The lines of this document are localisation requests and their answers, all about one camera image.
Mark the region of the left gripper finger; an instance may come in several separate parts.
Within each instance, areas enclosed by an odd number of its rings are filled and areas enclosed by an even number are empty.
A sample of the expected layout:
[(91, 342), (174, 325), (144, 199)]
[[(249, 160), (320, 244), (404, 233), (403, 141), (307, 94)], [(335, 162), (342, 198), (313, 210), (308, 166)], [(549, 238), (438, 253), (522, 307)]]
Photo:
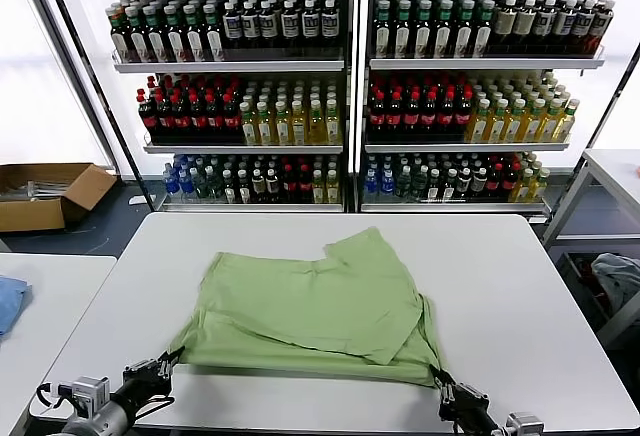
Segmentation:
[(160, 356), (158, 356), (157, 358), (144, 359), (132, 365), (128, 365), (125, 367), (123, 374), (124, 375), (158, 375), (159, 364), (157, 359)]
[(165, 351), (158, 359), (158, 376), (161, 379), (170, 379), (174, 367), (179, 363), (180, 357), (185, 350), (185, 346), (180, 346), (173, 351)]

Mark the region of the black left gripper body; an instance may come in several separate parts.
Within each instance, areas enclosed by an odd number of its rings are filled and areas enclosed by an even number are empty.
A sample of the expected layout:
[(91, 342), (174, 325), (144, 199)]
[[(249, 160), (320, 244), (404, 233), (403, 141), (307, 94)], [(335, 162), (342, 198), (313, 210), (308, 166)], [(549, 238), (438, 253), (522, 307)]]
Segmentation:
[(153, 398), (167, 397), (171, 393), (171, 381), (154, 371), (125, 371), (123, 384), (117, 390), (117, 402), (124, 409), (141, 409)]

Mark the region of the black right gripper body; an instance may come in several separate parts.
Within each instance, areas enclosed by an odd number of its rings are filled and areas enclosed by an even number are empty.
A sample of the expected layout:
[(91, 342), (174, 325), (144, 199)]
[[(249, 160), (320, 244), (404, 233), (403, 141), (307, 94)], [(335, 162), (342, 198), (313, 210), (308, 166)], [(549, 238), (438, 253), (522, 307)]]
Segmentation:
[(485, 396), (455, 396), (442, 398), (439, 416), (461, 430), (493, 430), (494, 420), (488, 414), (489, 399)]

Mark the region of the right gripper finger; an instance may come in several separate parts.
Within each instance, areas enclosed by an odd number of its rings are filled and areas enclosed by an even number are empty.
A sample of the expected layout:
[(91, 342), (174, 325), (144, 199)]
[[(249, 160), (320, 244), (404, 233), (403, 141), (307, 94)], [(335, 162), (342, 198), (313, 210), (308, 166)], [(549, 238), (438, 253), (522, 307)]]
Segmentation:
[(481, 393), (471, 385), (456, 382), (451, 376), (451, 391), (449, 402), (453, 401), (472, 401), (487, 403), (488, 396), (484, 393)]
[(429, 365), (429, 371), (432, 374), (434, 382), (440, 392), (440, 401), (447, 403), (450, 399), (451, 376), (442, 368), (438, 368), (432, 364)]

